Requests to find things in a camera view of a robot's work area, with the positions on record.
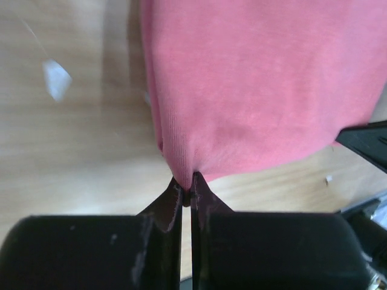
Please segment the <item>pink t shirt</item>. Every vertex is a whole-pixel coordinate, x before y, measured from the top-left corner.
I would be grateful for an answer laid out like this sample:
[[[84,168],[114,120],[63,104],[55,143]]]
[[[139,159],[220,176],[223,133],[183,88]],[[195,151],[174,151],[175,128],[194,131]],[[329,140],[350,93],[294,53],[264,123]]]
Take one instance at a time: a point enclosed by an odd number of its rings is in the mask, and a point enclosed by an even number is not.
[[[309,156],[367,123],[385,1],[142,1],[157,144],[188,189]]]

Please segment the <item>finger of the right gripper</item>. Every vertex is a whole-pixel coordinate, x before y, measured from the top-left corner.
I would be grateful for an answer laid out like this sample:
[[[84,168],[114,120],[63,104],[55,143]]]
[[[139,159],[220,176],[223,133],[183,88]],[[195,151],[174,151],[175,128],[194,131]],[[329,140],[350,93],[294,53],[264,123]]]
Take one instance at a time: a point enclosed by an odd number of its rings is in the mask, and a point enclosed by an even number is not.
[[[386,124],[384,120],[365,126],[347,127],[339,132],[335,141],[386,173]]]

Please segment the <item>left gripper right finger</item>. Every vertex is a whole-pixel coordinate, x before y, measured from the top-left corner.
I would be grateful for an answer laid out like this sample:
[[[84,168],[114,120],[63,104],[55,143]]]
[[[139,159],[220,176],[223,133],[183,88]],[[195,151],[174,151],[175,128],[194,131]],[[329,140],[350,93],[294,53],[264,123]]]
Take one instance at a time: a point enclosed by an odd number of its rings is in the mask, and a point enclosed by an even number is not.
[[[337,213],[233,211],[194,173],[194,289],[366,289],[356,235]]]

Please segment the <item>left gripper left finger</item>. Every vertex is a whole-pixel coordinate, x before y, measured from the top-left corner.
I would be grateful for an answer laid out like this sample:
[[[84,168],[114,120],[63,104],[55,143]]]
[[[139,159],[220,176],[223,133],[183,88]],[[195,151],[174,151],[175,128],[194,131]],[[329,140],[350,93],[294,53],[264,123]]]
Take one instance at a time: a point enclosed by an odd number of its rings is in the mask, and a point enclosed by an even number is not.
[[[29,216],[1,246],[2,289],[178,289],[183,192],[141,213]]]

